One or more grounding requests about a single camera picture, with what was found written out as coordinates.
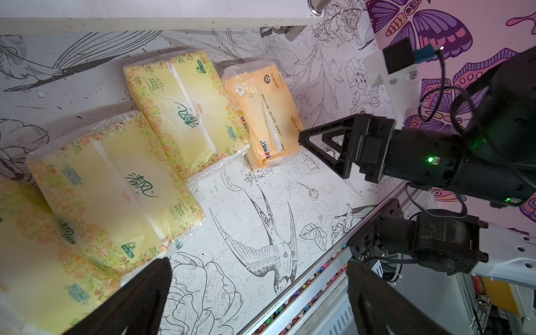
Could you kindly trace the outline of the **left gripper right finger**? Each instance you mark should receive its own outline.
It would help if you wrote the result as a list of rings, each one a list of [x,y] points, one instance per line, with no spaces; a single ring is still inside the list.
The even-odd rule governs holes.
[[[447,334],[363,262],[346,269],[348,298],[359,334]]]

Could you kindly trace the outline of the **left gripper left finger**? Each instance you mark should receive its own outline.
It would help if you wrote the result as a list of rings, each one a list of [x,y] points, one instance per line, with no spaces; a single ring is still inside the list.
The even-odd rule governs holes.
[[[173,271],[168,258],[152,261],[65,334],[157,334]]]

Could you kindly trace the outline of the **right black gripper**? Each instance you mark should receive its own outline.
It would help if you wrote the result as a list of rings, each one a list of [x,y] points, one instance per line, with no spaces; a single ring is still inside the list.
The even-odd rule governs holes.
[[[535,193],[535,187],[506,167],[472,154],[459,135],[418,128],[397,130],[393,119],[372,114],[353,114],[303,130],[298,143],[343,180],[357,166],[369,182],[395,177],[499,205],[522,205]],[[330,156],[320,144],[339,157]]]

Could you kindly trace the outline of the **yellow tissue pack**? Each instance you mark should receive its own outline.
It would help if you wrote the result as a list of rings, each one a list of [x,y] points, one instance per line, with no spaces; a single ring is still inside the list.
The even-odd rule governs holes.
[[[62,334],[120,288],[69,240],[32,185],[1,180],[1,298],[42,331]]]
[[[29,154],[27,167],[68,237],[116,276],[188,240],[205,221],[138,111],[53,140]]]
[[[205,50],[170,52],[123,72],[131,98],[183,180],[197,181],[247,153],[242,114]]]

